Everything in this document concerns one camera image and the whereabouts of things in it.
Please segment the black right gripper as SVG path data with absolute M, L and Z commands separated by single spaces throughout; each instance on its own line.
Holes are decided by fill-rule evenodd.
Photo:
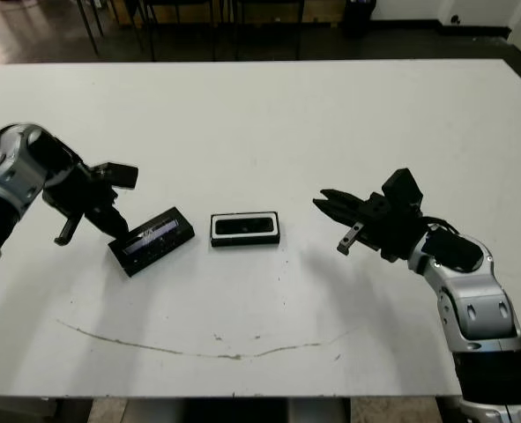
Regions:
M 386 261 L 406 260 L 417 240 L 426 232 L 422 214 L 394 204 L 386 196 L 372 193 L 362 200 L 337 189 L 322 189 L 326 199 L 313 199 L 316 208 L 330 219 L 352 225 L 337 246 L 343 255 L 357 241 L 380 251 Z

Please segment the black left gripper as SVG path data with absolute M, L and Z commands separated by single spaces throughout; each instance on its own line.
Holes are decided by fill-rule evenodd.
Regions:
M 66 218 L 55 243 L 67 245 L 83 217 L 104 234 L 127 234 L 128 224 L 114 207 L 116 198 L 111 186 L 95 181 L 84 166 L 74 167 L 59 181 L 47 182 L 43 187 L 43 200 Z

